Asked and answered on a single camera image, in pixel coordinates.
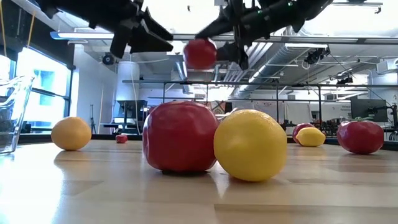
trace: table surface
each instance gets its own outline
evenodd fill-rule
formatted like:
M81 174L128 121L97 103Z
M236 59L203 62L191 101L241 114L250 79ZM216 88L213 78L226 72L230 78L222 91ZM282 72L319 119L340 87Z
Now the table surface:
M218 164L210 171L162 175L138 141L91 141L78 152L21 146L0 157L0 223L398 222L396 152L289 144L284 170L268 182L240 182Z

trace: camera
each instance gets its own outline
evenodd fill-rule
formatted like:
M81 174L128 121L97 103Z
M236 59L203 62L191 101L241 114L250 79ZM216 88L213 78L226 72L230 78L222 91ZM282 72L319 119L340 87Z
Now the camera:
M102 63L104 65L114 65L115 59L113 55L110 52L105 53L105 55L102 57Z

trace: yellow fruit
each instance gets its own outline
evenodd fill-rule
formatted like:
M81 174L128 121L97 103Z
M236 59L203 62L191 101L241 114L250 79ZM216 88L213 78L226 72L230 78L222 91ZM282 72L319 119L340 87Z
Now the yellow fruit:
M326 136L318 128L309 127L301 129L296 139L302 146L318 147L325 142Z
M278 174L287 158L287 136L268 114L241 110L218 126L215 156L222 168L246 181L268 180Z
M83 148L91 139L88 124L77 117L67 117L59 121L51 132L51 140L63 150L75 151Z

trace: red apple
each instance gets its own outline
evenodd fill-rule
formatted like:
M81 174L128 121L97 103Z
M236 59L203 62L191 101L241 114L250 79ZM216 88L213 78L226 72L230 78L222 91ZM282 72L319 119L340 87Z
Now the red apple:
M337 130L340 146L355 154L370 154L384 144L384 131L373 121L342 123Z
M173 101L159 105L147 117L142 151L153 168L174 172L205 171L216 162L216 116L199 103Z
M127 136L125 134L119 134L116 136L116 143L125 143L127 141Z
M341 126L341 125L343 125L343 124L345 124L345 123L349 123L350 121L342 121L341 123L340 123L340 125L339 125L339 127Z
M208 69L217 60L217 48L208 39L190 40L183 50L183 57L189 67Z
M308 128L308 127L312 127L314 128L314 125L310 124L310 123L302 123L302 124L298 124L296 127L294 127L293 130L293 140L297 143L300 144L299 140L296 139L296 135L299 133L299 131L303 128Z

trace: monitor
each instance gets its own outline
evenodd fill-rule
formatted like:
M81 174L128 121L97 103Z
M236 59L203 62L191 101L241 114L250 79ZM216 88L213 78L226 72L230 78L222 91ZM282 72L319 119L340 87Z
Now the monitor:
M388 122L385 100L351 99L351 117L372 117L374 122Z

